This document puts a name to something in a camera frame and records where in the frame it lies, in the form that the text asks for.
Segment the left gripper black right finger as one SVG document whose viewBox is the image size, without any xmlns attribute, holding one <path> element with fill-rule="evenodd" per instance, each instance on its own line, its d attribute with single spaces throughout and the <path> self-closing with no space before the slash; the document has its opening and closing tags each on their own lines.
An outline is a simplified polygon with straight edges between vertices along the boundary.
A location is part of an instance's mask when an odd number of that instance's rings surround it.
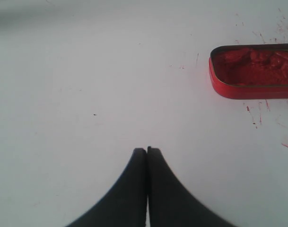
<svg viewBox="0 0 288 227">
<path fill-rule="evenodd" d="M 148 209 L 152 227 L 232 227 L 181 184 L 160 149 L 148 147 Z"/>
</svg>

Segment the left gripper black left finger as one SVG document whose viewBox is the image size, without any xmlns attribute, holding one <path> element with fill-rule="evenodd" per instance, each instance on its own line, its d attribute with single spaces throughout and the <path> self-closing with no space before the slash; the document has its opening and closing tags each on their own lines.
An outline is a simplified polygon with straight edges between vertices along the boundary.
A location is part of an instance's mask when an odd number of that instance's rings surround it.
<svg viewBox="0 0 288 227">
<path fill-rule="evenodd" d="M 69 227 L 144 227 L 147 215 L 147 153 L 134 149 L 111 189 Z"/>
</svg>

